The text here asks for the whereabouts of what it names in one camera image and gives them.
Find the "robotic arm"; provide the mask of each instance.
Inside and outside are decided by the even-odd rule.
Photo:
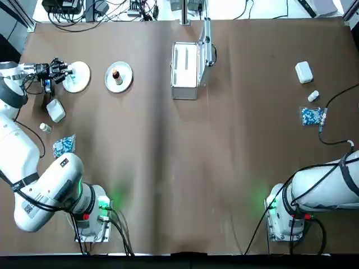
[[[292,241],[300,240],[308,212],[358,209],[359,165],[355,160],[358,157],[359,151],[355,151],[345,161],[342,158],[326,166],[298,171],[287,186],[274,186],[264,201],[265,208],[269,207],[266,219],[271,240],[289,241],[291,230]]]
[[[38,231],[56,207],[74,215],[81,241],[107,242],[110,224],[99,216],[109,216],[104,208],[111,207],[111,202],[101,186],[82,181],[80,158],[63,154],[39,176],[39,149],[13,121],[27,102],[21,88],[24,78],[32,75],[39,81],[54,79],[60,83],[69,73],[67,65],[58,59],[50,64],[0,63],[0,178],[14,192],[14,219],[20,229]]]

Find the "electronic equipment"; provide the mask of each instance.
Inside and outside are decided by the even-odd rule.
[[[43,0],[47,13],[80,14],[83,0]]]

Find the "white box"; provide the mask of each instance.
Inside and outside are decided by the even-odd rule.
[[[296,71],[299,78],[299,81],[304,84],[311,82],[313,80],[313,74],[310,70],[309,64],[307,61],[297,63]]]

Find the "open case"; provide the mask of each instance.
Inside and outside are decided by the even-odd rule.
[[[213,48],[215,60],[212,60]],[[217,61],[212,44],[211,19],[204,18],[198,43],[175,42],[172,49],[172,98],[196,100],[197,88],[207,83],[210,67]]]

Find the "small white bottle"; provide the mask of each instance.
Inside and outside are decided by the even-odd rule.
[[[314,91],[312,92],[309,96],[308,96],[308,101],[309,102],[313,102],[315,99],[317,99],[319,96],[319,92],[318,91]]]
[[[52,128],[49,125],[47,125],[46,123],[41,123],[40,129],[42,131],[44,131],[45,133],[51,133],[51,131],[52,131]]]

